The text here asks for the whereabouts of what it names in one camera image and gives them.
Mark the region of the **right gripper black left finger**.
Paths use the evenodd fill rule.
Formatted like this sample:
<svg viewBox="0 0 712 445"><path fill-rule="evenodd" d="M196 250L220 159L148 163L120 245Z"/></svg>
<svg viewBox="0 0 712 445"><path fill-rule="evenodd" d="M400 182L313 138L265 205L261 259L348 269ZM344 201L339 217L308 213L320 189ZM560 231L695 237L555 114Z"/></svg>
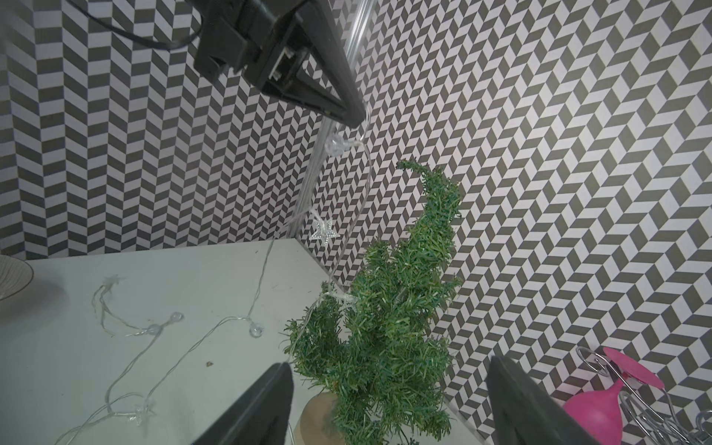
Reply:
<svg viewBox="0 0 712 445"><path fill-rule="evenodd" d="M293 394L290 365L275 363L194 444L284 444Z"/></svg>

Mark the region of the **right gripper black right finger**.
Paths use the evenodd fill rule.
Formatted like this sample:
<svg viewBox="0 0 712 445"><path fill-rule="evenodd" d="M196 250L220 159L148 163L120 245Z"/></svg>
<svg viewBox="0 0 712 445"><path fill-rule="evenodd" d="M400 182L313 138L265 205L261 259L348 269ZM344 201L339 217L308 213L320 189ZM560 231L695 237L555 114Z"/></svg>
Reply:
<svg viewBox="0 0 712 445"><path fill-rule="evenodd" d="M486 384L496 444L597 443L512 359L492 356Z"/></svg>

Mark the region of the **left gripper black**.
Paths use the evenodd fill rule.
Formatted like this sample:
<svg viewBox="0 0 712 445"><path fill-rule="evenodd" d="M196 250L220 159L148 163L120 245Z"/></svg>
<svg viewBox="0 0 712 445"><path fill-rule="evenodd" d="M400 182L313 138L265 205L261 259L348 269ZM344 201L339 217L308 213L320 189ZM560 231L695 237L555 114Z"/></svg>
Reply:
<svg viewBox="0 0 712 445"><path fill-rule="evenodd" d="M194 69L210 83L228 70L244 70L263 94L326 115L345 109L337 91L355 100L342 124L359 127L365 104L326 1L208 1L200 13Z"/></svg>

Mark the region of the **small green christmas tree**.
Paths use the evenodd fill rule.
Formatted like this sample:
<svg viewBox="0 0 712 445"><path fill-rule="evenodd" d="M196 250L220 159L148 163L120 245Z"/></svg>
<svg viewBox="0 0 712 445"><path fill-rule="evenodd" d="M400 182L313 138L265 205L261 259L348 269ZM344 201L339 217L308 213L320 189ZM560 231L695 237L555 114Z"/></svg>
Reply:
<svg viewBox="0 0 712 445"><path fill-rule="evenodd" d="M372 243L346 299L326 282L285 329L295 371L335 396L333 422L348 444L384 444L406 429L441 439L451 430L441 383L452 356L431 324L458 288L444 274L462 198L442 170L399 166L419 177L426 200L407 237Z"/></svg>

